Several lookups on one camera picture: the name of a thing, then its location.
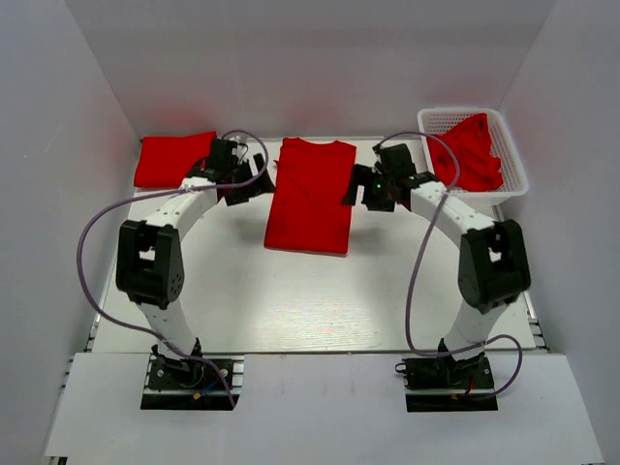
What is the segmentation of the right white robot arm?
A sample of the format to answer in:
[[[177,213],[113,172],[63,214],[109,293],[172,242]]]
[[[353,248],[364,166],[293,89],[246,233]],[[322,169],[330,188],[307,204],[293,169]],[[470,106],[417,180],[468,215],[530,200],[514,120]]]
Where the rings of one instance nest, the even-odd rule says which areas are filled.
[[[497,321],[531,286],[522,229],[497,221],[451,195],[435,174],[419,172],[406,144],[373,148],[374,166],[354,165],[342,203],[361,202],[391,212],[401,204],[425,218],[459,250],[457,286],[462,300],[436,357],[439,378],[457,387],[473,373],[470,359],[483,353]]]

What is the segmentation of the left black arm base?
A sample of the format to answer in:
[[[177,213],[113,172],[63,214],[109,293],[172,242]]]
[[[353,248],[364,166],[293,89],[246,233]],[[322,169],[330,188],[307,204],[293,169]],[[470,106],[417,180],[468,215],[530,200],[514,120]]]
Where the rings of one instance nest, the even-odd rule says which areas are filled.
[[[141,395],[143,411],[230,412],[240,397],[242,356],[204,362],[175,359],[151,348]]]

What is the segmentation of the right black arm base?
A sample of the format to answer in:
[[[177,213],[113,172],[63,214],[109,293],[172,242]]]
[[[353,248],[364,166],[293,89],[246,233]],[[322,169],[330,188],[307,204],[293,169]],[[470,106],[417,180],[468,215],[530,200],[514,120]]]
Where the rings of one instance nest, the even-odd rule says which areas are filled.
[[[409,357],[395,364],[403,377],[408,413],[498,410],[495,383],[485,353],[469,359]]]

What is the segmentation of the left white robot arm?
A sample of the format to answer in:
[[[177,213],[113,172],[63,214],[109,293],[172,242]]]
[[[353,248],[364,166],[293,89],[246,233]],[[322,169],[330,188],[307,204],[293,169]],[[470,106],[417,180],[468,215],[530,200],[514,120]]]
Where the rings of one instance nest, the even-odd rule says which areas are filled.
[[[174,358],[171,374],[183,386],[204,375],[200,339],[189,327],[181,306],[185,284],[182,241],[219,201],[233,206],[275,186],[268,173],[269,153],[247,155],[239,139],[214,139],[209,154],[187,171],[170,198],[142,220],[126,220],[119,230],[115,284],[135,304],[158,340],[157,354]]]

